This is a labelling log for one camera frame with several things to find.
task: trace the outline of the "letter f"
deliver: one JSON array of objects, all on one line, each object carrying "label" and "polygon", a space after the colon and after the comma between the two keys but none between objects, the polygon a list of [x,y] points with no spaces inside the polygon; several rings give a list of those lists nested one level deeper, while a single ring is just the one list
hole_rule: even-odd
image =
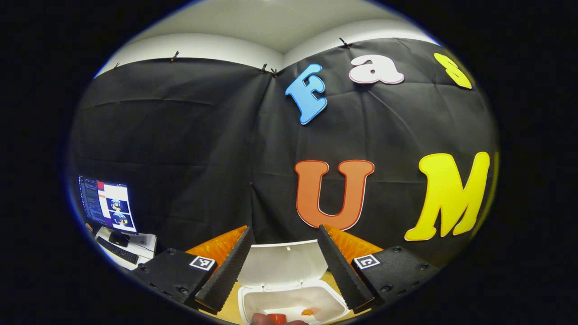
[{"label": "letter f", "polygon": [[[313,95],[314,91],[318,93],[325,91],[325,84],[318,76],[309,77],[320,71],[321,65],[310,64],[285,90],[285,95],[291,95],[301,111],[299,122],[302,125],[307,124],[327,106],[327,99],[324,97],[317,99]],[[306,86],[305,79],[307,77],[309,77],[309,84]]]}]

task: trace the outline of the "computer monitor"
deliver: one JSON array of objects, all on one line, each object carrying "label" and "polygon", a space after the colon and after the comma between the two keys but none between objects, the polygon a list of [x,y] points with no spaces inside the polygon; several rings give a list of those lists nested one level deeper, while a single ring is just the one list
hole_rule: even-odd
[{"label": "computer monitor", "polygon": [[112,229],[109,241],[126,247],[127,234],[138,235],[128,203],[127,185],[81,175],[78,182],[86,217]]}]

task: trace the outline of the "letter m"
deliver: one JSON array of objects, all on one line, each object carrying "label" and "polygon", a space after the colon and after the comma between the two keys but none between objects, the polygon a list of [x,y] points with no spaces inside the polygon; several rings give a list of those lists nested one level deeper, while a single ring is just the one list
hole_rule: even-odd
[{"label": "letter m", "polygon": [[415,228],[406,232],[405,239],[426,241],[432,238],[436,233],[434,223],[438,214],[442,219],[441,237],[445,237],[452,228],[454,235],[470,231],[476,223],[484,197],[489,167],[490,156],[485,152],[478,153],[464,187],[451,155],[436,153],[423,157],[420,170],[428,178],[425,203]]}]

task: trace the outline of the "hand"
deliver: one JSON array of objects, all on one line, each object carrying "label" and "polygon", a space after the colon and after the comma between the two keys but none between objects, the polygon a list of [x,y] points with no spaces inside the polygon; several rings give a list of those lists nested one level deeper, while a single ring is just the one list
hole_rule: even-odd
[{"label": "hand", "polygon": [[[267,317],[267,315],[255,313],[253,314],[251,325],[275,325],[275,322],[271,318]],[[292,322],[287,322],[281,325],[308,325],[308,324],[302,320],[294,320]]]}]

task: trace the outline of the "red object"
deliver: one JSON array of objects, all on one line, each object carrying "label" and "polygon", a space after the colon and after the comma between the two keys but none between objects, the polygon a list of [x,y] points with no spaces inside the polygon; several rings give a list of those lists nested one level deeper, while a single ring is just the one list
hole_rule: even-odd
[{"label": "red object", "polygon": [[267,314],[269,318],[271,318],[276,325],[281,325],[287,323],[287,317],[282,313],[270,313]]}]

